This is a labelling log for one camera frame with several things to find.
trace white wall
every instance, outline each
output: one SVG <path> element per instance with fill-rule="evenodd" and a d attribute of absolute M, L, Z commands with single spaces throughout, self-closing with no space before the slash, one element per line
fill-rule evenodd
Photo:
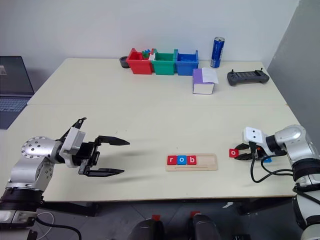
<path fill-rule="evenodd" d="M 199 50 L 268 67 L 299 0 L 0 0 L 0 55 L 21 55 L 37 89 L 68 57 Z"/>

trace game controller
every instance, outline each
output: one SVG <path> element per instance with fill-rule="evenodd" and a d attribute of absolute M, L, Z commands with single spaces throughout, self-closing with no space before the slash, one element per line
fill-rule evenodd
<path fill-rule="evenodd" d="M 237 84 L 246 84 L 246 83 L 265 84 L 269 80 L 269 76 L 262 71 L 262 68 L 260 70 L 242 71 L 242 72 L 235 72 L 232 69 L 232 71 L 228 72 L 226 77 L 231 86 L 235 86 Z"/>

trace energy drink can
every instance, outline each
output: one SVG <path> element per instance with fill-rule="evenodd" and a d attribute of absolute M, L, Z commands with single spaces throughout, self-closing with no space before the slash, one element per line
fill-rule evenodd
<path fill-rule="evenodd" d="M 213 50 L 210 66 L 218 68 L 220 66 L 222 51 L 224 49 L 225 39 L 221 36 L 216 36 L 213 41 Z"/>

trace floor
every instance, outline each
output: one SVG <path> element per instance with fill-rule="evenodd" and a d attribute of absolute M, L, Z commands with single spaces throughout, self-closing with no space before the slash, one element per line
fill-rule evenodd
<path fill-rule="evenodd" d="M 0 130 L 0 153 L 3 153 L 4 135 Z M 96 217 L 85 217 L 39 209 L 38 212 L 51 212 L 55 224 L 68 225 L 80 230 L 83 240 L 126 240 L 134 226 L 150 218 L 161 215 L 168 240 L 186 240 L 187 220 L 192 211 L 200 211 L 209 216 L 217 225 L 222 240 L 231 240 L 234 234 L 250 234 L 252 240 L 299 240 L 302 230 L 295 222 L 291 204 L 285 204 L 250 215 L 239 216 L 234 205 L 222 208 L 221 203 L 101 203 Z M 51 223 L 48 214 L 40 216 Z M 36 223 L 33 229 L 38 237 L 48 227 Z M 78 236 L 67 229 L 52 228 L 42 240 L 77 240 Z"/>

